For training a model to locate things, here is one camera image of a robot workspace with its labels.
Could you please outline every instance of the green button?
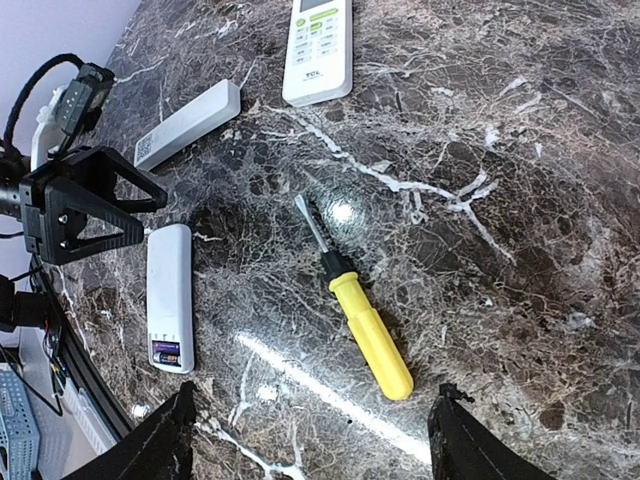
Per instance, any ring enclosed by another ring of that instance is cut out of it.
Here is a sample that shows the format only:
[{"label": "green button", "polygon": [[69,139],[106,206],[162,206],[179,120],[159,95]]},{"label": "green button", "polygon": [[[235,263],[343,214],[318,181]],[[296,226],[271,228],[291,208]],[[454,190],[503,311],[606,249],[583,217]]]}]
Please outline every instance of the green button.
[{"label": "green button", "polygon": [[331,10],[327,10],[326,12],[316,13],[315,15],[311,15],[311,21],[315,22],[316,20],[320,20],[321,18],[330,17],[331,15],[335,15],[338,13],[337,8],[332,8]]}]

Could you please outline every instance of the purple label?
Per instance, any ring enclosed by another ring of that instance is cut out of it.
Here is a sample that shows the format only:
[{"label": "purple label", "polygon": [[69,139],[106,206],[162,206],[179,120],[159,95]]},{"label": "purple label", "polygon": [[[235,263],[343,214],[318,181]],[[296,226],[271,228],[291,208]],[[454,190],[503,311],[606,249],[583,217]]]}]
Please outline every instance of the purple label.
[{"label": "purple label", "polygon": [[154,353],[169,353],[180,355],[180,344],[175,342],[153,342]]}]

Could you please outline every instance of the white rectangular device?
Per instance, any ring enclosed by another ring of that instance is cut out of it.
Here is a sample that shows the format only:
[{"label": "white rectangular device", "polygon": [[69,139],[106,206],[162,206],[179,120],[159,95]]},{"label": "white rectangular device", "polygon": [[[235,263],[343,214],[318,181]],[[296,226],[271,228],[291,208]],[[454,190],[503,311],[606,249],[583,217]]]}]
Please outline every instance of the white rectangular device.
[{"label": "white rectangular device", "polygon": [[138,140],[133,164],[149,171],[239,114],[240,88],[222,80]]},{"label": "white rectangular device", "polygon": [[344,97],[353,87],[351,0],[294,0],[282,98],[294,107]]},{"label": "white rectangular device", "polygon": [[193,370],[191,229],[186,225],[169,225],[149,235],[147,342],[154,367],[171,373]]}]

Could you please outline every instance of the battery label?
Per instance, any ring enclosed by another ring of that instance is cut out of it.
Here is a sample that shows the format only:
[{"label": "battery label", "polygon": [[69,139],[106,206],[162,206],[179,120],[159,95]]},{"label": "battery label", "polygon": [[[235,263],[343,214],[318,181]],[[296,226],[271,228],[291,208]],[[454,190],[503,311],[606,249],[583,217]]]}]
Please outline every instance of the battery label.
[{"label": "battery label", "polygon": [[180,344],[176,342],[153,342],[153,361],[179,367],[180,365]]}]

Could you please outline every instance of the marble surface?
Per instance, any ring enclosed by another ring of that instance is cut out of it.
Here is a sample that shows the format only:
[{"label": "marble surface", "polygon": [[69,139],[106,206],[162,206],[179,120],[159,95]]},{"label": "marble surface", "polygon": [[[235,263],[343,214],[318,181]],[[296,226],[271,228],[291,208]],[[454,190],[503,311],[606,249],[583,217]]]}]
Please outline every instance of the marble surface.
[{"label": "marble surface", "polygon": [[[223,78],[240,117],[154,172],[194,232],[196,478],[428,479],[437,385],[559,479],[640,477],[640,4],[356,0],[355,81],[280,96],[289,2],[143,0],[90,139],[135,141]],[[416,390],[380,393],[293,204],[362,274]],[[145,245],[53,269],[127,409]]]}]

